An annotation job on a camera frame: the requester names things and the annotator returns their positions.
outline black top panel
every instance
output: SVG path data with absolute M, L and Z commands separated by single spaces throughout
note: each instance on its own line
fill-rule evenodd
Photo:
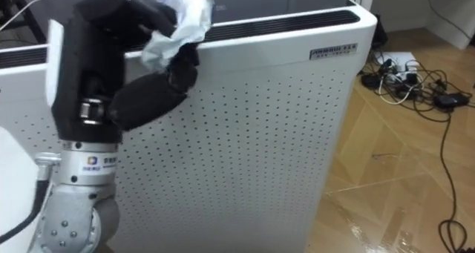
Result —
M 40 32 L 34 33 L 35 36 L 47 35 L 49 19 L 65 24 L 72 14 L 74 4 L 79 1 L 81 0 L 38 0 L 32 3 L 28 10 L 32 15 L 29 24 L 34 26 L 32 30 Z M 214 0 L 213 22 L 230 22 L 352 5 L 355 4 L 350 0 Z
M 353 12 L 339 10 L 326 13 L 291 16 L 282 19 L 231 24 L 212 27 L 206 34 L 204 42 L 216 42 L 227 39 L 239 39 L 273 33 L 336 26 L 340 24 L 351 24 L 358 22 L 359 20 L 360 18 Z M 144 45 L 136 45 L 128 48 L 128 51 L 142 50 L 143 46 Z M 6 53 L 0 52 L 0 59 L 0 68 L 12 68 L 21 65 L 44 63 L 46 60 L 46 49 L 21 50 Z

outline power adapter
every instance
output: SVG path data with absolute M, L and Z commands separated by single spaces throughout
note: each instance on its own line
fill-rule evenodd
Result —
M 461 93 L 448 93 L 433 98 L 433 104 L 440 109 L 458 108 L 469 102 L 470 99 Z

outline white appliance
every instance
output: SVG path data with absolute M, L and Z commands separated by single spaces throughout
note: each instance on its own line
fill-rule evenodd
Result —
M 289 1 L 214 24 L 190 98 L 125 134 L 114 252 L 304 251 L 376 18 L 348 0 Z M 59 150 L 48 46 L 0 50 L 2 234 L 30 210 L 31 156 Z M 147 73 L 139 56 L 127 53 L 130 80 Z M 34 225 L 0 250 L 26 251 Z

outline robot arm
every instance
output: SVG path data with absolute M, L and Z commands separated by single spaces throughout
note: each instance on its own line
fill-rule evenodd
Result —
M 125 84 L 124 52 L 150 39 L 149 30 L 174 31 L 174 11 L 140 0 L 85 0 L 65 26 L 52 114 L 60 154 L 36 156 L 41 178 L 30 216 L 0 237 L 10 239 L 42 207 L 50 170 L 59 173 L 45 202 L 30 252 L 94 252 L 117 231 L 114 201 L 117 149 L 122 132 L 138 128 L 177 107 L 196 81 L 197 45 L 185 45 L 165 73 Z

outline silver metal joint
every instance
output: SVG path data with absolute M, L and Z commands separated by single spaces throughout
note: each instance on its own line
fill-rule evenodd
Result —
M 42 152 L 35 155 L 35 163 L 38 165 L 37 180 L 49 180 L 51 171 L 55 165 L 59 165 L 61 157 L 56 153 Z
M 82 122 L 90 125 L 100 125 L 105 115 L 105 106 L 102 100 L 84 98 L 81 102 L 79 117 Z

